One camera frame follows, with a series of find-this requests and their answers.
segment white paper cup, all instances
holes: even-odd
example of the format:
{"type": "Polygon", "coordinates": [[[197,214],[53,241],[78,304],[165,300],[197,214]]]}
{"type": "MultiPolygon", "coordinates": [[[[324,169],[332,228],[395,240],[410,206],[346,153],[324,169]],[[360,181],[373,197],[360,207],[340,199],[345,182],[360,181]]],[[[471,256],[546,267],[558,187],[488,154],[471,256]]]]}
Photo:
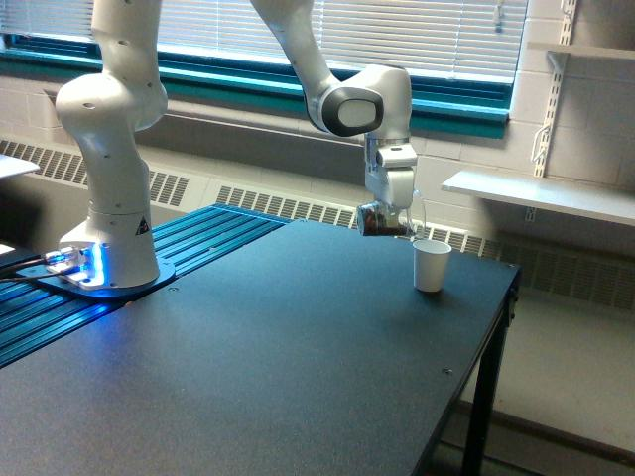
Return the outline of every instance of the white paper cup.
{"type": "Polygon", "coordinates": [[[415,288],[436,293],[444,286],[445,268],[452,247],[437,240],[417,240],[415,249],[415,288]]]}

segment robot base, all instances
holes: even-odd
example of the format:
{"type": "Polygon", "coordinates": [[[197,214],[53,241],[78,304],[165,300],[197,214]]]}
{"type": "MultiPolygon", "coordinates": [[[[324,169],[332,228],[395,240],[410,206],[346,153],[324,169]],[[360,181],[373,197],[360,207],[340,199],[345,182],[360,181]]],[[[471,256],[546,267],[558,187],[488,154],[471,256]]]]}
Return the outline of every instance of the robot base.
{"type": "MultiPolygon", "coordinates": [[[[28,268],[18,273],[19,276],[29,278],[30,276],[44,275],[49,271],[44,266],[35,266],[28,268]]],[[[82,288],[75,286],[64,278],[52,277],[43,278],[40,280],[34,280],[34,283],[39,283],[45,288],[50,288],[57,291],[63,291],[78,298],[86,298],[92,300],[101,301],[113,301],[113,300],[136,300],[142,298],[149,293],[156,291],[159,288],[171,283],[177,277],[175,266],[165,260],[159,260],[159,277],[155,281],[142,286],[134,288],[112,288],[105,290],[83,290],[82,288]]]]}

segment blue aluminum rail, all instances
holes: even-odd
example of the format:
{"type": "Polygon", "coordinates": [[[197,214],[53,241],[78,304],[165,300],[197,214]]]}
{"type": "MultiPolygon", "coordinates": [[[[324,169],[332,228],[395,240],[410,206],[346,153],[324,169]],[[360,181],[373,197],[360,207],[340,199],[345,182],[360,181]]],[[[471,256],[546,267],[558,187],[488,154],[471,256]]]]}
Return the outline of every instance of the blue aluminum rail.
{"type": "MultiPolygon", "coordinates": [[[[159,259],[174,263],[177,278],[284,226],[289,220],[214,205],[156,227],[159,259]]],[[[0,368],[118,309],[30,283],[0,285],[0,368]]]]}

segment table leg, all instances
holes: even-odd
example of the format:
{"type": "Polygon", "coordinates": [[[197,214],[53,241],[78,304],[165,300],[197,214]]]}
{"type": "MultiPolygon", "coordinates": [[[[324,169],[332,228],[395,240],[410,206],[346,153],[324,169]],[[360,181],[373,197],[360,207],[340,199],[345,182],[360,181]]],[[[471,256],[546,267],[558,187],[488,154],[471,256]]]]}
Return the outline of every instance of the table leg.
{"type": "Polygon", "coordinates": [[[463,454],[461,476],[478,476],[480,474],[485,442],[489,429],[489,419],[492,415],[498,373],[503,358],[505,337],[510,321],[510,303],[503,309],[503,315],[499,319],[494,334],[492,335],[485,352],[480,359],[476,390],[474,391],[474,403],[469,418],[469,430],[467,442],[463,454]]]}

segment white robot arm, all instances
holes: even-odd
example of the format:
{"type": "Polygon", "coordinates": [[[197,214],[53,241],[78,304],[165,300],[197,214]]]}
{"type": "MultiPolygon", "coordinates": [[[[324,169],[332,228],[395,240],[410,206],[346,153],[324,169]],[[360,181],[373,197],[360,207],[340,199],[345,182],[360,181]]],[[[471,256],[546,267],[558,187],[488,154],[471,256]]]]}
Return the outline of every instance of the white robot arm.
{"type": "MultiPolygon", "coordinates": [[[[159,276],[150,225],[148,167],[134,133],[167,110],[159,80],[157,37],[161,0],[95,0],[92,32],[103,72],[66,84],[56,108],[81,148],[90,203],[86,221],[61,247],[87,250],[81,271],[65,278],[86,290],[127,289],[159,276]]],[[[64,272],[82,263],[62,263],[64,272]]]]}
{"type": "Polygon", "coordinates": [[[366,188],[376,200],[358,208],[365,235],[406,235],[400,220],[413,201],[417,153],[410,144],[412,88],[398,67],[371,65],[344,82],[319,51],[311,13],[314,0],[251,0],[302,83],[311,121],[337,136],[365,134],[366,188]]]}

